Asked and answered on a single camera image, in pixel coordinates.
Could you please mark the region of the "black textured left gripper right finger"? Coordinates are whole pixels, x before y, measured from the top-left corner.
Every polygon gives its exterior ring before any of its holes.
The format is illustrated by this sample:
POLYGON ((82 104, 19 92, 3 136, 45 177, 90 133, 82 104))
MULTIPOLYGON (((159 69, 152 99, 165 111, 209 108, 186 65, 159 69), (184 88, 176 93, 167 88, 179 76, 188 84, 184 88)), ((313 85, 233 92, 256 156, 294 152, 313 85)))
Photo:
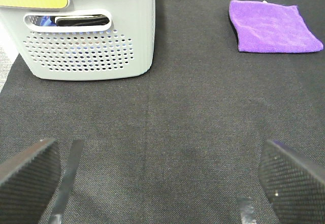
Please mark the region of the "black textured left gripper right finger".
POLYGON ((280 223, 324 223, 324 167, 267 140, 258 178, 280 223))

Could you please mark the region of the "black textured left gripper left finger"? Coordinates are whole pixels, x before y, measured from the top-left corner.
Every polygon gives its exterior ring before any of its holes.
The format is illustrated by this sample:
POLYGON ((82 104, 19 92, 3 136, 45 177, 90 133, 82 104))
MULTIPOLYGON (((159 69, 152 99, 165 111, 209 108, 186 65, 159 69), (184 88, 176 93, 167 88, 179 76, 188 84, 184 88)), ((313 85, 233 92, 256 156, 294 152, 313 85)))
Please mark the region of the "black textured left gripper left finger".
POLYGON ((1 223, 38 223, 61 176, 58 143, 43 139, 1 163, 1 223))

